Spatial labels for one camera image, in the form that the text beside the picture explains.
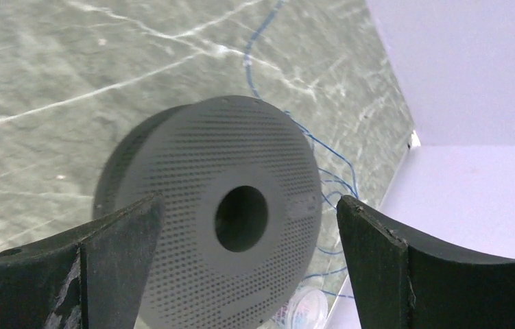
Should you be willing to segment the black spool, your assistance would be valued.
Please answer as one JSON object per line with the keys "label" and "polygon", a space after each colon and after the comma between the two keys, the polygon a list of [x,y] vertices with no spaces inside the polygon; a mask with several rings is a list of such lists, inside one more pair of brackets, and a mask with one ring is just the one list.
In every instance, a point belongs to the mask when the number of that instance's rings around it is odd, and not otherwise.
{"label": "black spool", "polygon": [[164,210],[139,311],[148,328],[258,328],[294,294],[322,193],[309,143],[281,110],[223,96],[144,120],[109,157],[93,217],[151,194]]}

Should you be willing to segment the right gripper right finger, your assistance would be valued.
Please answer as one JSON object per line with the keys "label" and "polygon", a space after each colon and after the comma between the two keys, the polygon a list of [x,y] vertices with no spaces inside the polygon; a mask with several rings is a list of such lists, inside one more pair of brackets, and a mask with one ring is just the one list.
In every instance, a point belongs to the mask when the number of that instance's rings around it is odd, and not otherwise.
{"label": "right gripper right finger", "polygon": [[350,195],[337,224],[362,328],[515,328],[515,259],[435,238]]}

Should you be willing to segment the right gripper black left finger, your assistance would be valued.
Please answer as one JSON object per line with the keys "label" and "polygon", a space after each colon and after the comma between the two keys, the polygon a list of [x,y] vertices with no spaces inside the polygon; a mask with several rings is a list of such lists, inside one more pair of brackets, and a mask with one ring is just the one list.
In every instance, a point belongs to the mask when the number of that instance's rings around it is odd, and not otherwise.
{"label": "right gripper black left finger", "polygon": [[162,221],[150,195],[0,252],[0,328],[133,328]]}

